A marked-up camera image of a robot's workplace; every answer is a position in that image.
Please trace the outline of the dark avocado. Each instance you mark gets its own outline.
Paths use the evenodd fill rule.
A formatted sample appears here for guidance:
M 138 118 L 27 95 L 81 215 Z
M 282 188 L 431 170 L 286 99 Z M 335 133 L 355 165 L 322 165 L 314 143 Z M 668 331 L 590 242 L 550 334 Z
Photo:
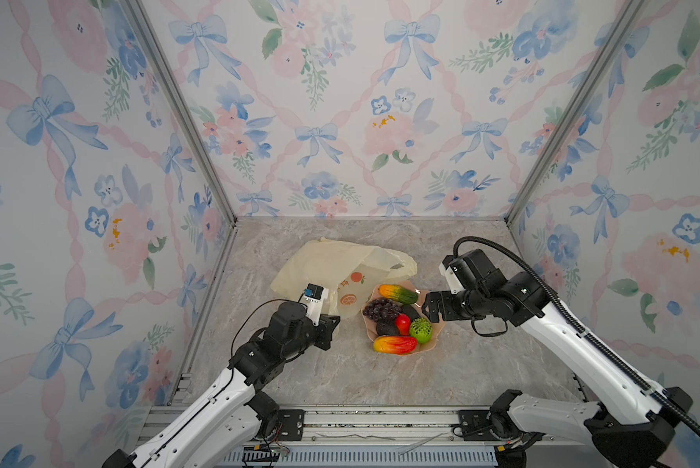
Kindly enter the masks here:
M 394 321 L 379 321 L 375 324 L 375 329 L 379 337 L 399 337 L 401 335 L 401 332 Z

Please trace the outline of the aluminium corner post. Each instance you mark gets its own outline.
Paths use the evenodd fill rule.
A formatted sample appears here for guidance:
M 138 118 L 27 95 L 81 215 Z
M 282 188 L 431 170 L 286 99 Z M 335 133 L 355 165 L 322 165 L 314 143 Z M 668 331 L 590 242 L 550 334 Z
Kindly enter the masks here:
M 568 138 L 575 122 L 593 99 L 599 82 L 609 72 L 615 58 L 620 54 L 622 46 L 633 32 L 634 25 L 638 22 L 638 17 L 645 6 L 646 1 L 643 0 L 624 1 L 621 4 L 621 9 L 605 36 L 605 43 L 597 49 L 586 70 L 584 79 L 579 83 L 566 105 L 564 115 L 556 126 L 556 132 L 548 138 L 548 142 L 543 146 L 535 165 L 528 173 L 525 183 L 517 192 L 516 200 L 504 218 L 509 228 L 513 227 L 519 220 L 521 213 L 526 211 L 525 207 L 532 193 L 537 189 L 544 173 L 552 165 L 553 159 Z
M 202 167 L 206 182 L 213 190 L 216 202 L 219 204 L 226 224 L 235 228 L 237 217 L 227 199 L 223 185 L 215 171 L 215 166 L 207 154 L 203 140 L 195 128 L 192 114 L 186 105 L 184 95 L 176 82 L 174 71 L 168 62 L 168 58 L 161 46 L 157 33 L 150 23 L 150 19 L 141 1 L 122 0 L 122 10 L 127 15 L 133 32 L 138 38 L 141 49 L 151 62 L 151 67 L 160 81 L 161 89 L 168 104 L 172 108 L 174 118 L 178 122 L 186 142 L 190 145 L 194 158 Z

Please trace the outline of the purple grape bunch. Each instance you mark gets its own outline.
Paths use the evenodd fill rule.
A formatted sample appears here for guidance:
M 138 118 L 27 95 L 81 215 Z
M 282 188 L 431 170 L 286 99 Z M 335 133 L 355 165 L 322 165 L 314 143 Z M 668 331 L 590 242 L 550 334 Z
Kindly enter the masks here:
M 371 300 L 363 308 L 363 316 L 375 323 L 395 323 L 402 314 L 402 306 L 388 298 Z

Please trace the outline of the green-orange mango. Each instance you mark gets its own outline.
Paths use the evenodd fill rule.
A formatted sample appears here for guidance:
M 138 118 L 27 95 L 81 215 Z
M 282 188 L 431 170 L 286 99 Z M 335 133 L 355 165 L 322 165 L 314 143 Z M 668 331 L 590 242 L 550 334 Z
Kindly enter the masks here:
M 419 300 L 418 292 L 400 285 L 381 285 L 378 287 L 378 293 L 381 298 L 386 298 L 387 300 L 392 300 L 402 305 L 413 305 Z

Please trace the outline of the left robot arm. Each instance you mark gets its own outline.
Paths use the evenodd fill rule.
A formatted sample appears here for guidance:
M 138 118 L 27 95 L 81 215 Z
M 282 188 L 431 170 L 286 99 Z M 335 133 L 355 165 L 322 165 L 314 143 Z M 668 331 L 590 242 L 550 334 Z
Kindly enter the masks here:
M 128 454 L 116 450 L 105 467 L 213 467 L 251 440 L 277 430 L 280 406 L 264 388 L 309 348 L 327 351 L 341 318 L 314 300 L 276 300 L 269 324 L 231 351 L 228 366 L 183 413 Z

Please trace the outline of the yellow plastic bag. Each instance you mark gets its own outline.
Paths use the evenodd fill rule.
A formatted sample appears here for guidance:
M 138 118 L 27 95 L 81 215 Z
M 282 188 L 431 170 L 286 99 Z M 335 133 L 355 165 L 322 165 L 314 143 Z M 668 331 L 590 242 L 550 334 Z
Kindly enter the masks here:
M 283 298 L 298 298 L 310 284 L 322 287 L 324 314 L 359 314 L 382 284 L 398 284 L 417 274 L 417 262 L 400 251 L 321 239 L 301 247 L 271 284 Z

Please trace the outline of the right aluminium corner post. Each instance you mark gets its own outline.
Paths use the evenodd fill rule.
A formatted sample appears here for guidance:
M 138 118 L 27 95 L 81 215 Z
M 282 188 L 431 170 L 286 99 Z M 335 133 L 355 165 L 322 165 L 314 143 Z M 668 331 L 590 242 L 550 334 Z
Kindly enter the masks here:
M 525 207 L 532 193 L 537 189 L 544 173 L 552 165 L 553 159 L 568 138 L 575 122 L 593 99 L 599 82 L 609 72 L 615 58 L 620 54 L 622 46 L 633 32 L 634 25 L 638 22 L 638 17 L 645 6 L 646 1 L 643 0 L 624 1 L 621 4 L 621 9 L 605 36 L 605 43 L 597 49 L 586 70 L 584 79 L 579 83 L 566 105 L 564 115 L 556 126 L 556 132 L 548 138 L 548 142 L 543 146 L 535 165 L 528 173 L 525 183 L 517 192 L 516 200 L 504 218 L 509 228 L 513 227 L 519 220 L 521 213 L 526 211 Z

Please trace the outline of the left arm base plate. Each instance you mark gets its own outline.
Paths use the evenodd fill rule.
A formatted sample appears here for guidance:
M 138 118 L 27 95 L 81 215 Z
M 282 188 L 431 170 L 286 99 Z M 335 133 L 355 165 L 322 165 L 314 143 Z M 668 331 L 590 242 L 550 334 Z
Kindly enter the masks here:
M 267 441 L 300 442 L 303 439 L 306 411 L 304 409 L 279 409 Z

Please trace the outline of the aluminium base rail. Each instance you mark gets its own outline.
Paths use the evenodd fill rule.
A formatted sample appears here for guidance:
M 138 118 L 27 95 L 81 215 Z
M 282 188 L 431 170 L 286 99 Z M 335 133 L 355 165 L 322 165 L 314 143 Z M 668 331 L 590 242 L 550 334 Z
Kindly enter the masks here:
M 606 467 L 593 448 L 558 436 L 519 445 L 468 442 L 451 427 L 480 407 L 297 407 L 306 411 L 300 442 L 251 440 L 213 467 Z M 155 409 L 136 448 L 184 412 Z

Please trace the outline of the red apple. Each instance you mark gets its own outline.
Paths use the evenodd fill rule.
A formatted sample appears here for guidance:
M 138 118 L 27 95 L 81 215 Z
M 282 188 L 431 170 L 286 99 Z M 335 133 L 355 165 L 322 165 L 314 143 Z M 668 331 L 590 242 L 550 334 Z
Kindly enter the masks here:
M 408 317 L 408 315 L 406 315 L 404 313 L 400 314 L 396 318 L 395 326 L 396 326 L 400 335 L 402 335 L 403 337 L 408 337 L 410 326 L 411 326 L 410 317 Z

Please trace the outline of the red-yellow mango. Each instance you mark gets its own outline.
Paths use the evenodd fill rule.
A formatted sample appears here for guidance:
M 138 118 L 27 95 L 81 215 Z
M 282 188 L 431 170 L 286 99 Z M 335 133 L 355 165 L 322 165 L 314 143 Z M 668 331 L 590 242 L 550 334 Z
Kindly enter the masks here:
M 377 337 L 373 350 L 377 353 L 390 355 L 408 355 L 416 350 L 418 341 L 414 337 Z

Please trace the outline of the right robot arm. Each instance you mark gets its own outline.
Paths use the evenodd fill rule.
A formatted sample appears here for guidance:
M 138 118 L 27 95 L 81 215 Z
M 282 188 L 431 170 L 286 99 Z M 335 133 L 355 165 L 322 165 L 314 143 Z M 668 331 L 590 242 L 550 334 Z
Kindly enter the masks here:
M 490 406 L 482 429 L 502 441 L 525 437 L 524 452 L 544 436 L 594 448 L 615 467 L 657 467 L 692 405 L 680 388 L 642 376 L 582 325 L 527 264 L 508 279 L 482 250 L 445 257 L 439 272 L 448 288 L 427 294 L 433 323 L 488 317 L 521 328 L 553 352 L 586 384 L 595 400 L 572 404 L 506 390 Z

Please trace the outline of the left aluminium corner post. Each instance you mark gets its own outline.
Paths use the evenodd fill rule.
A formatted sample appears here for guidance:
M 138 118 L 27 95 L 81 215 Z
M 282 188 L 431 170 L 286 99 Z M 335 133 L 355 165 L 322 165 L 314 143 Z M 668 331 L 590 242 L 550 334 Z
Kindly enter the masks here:
M 150 23 L 150 19 L 141 1 L 122 0 L 122 10 L 127 15 L 133 32 L 138 38 L 141 49 L 151 62 L 151 67 L 160 81 L 161 89 L 168 104 L 172 108 L 174 118 L 178 122 L 186 142 L 190 145 L 194 158 L 202 167 L 206 182 L 213 190 L 216 202 L 219 204 L 226 224 L 235 228 L 237 217 L 227 199 L 223 185 L 215 171 L 215 166 L 207 154 L 203 140 L 195 128 L 192 114 L 186 105 L 184 95 L 176 82 L 174 71 L 168 62 L 168 58 L 161 46 L 157 33 Z

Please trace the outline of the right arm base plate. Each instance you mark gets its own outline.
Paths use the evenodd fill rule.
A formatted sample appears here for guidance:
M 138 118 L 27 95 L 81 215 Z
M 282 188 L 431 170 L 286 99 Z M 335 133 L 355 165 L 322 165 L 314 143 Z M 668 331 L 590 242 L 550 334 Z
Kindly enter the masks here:
M 451 427 L 454 437 L 468 442 L 496 442 L 506 445 L 541 441 L 539 432 L 525 432 L 517 428 L 507 413 L 492 413 L 488 409 L 463 409 L 457 413 L 458 422 Z

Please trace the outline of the pink scalloped fruit plate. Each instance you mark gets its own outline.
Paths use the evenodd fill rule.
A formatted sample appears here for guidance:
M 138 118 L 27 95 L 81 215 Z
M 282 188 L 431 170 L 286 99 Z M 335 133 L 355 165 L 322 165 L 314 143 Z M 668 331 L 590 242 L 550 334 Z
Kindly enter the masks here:
M 427 296 L 428 291 L 408 282 L 374 289 L 362 316 L 375 352 L 408 356 L 436 347 L 443 323 L 433 323 L 424 314 Z

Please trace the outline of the green custard apple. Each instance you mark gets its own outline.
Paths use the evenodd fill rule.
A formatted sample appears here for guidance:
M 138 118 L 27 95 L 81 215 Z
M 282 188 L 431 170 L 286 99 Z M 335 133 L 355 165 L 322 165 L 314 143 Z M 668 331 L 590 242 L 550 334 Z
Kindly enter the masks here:
M 420 345 L 426 344 L 433 339 L 433 326 L 425 318 L 415 319 L 409 325 L 408 335 L 416 339 Z

